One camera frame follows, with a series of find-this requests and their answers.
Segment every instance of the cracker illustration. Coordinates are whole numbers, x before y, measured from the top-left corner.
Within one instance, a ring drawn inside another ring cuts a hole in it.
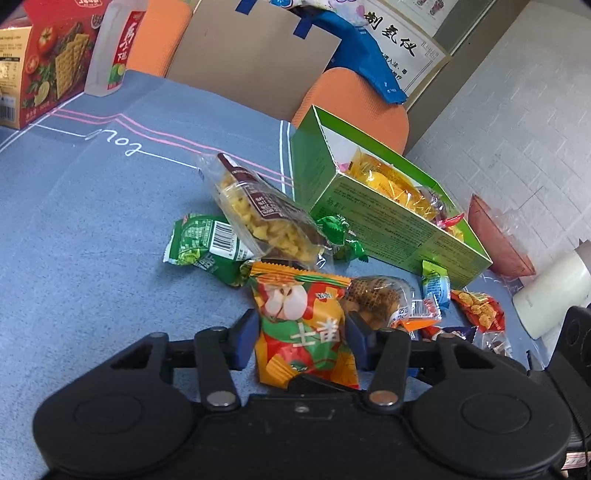
[[[71,43],[56,57],[57,98],[60,99],[72,86],[74,50]]]
[[[78,70],[78,66],[80,65],[80,60],[82,59],[82,55],[84,54],[84,50],[88,45],[88,39],[90,35],[78,33],[72,42],[74,44],[74,72]]]

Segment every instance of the chair backrest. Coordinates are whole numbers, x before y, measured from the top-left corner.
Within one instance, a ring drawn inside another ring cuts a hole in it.
[[[344,69],[326,70],[308,91],[292,123],[299,127],[312,105],[345,120],[403,154],[408,140],[408,115],[402,105],[388,105],[360,75]]]
[[[183,0],[150,0],[127,68],[164,77],[191,16],[191,7]]]

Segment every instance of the red cracker box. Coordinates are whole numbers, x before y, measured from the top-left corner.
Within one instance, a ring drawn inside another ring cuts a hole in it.
[[[84,89],[111,0],[25,0],[0,28],[0,125],[22,128]]]

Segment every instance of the plastic bottle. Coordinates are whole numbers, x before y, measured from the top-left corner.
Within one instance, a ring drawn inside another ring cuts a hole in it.
[[[125,66],[148,0],[112,0],[100,26],[84,92],[105,96],[123,84]]]

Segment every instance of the open box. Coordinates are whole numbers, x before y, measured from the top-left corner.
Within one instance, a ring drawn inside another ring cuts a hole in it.
[[[465,220],[462,243],[420,215],[373,191],[339,170],[357,148],[402,171],[454,205],[429,175],[384,144],[330,113],[312,106],[291,140],[296,202],[313,218],[341,214],[368,253],[421,274],[423,260],[447,269],[452,286],[462,288],[492,261]]]

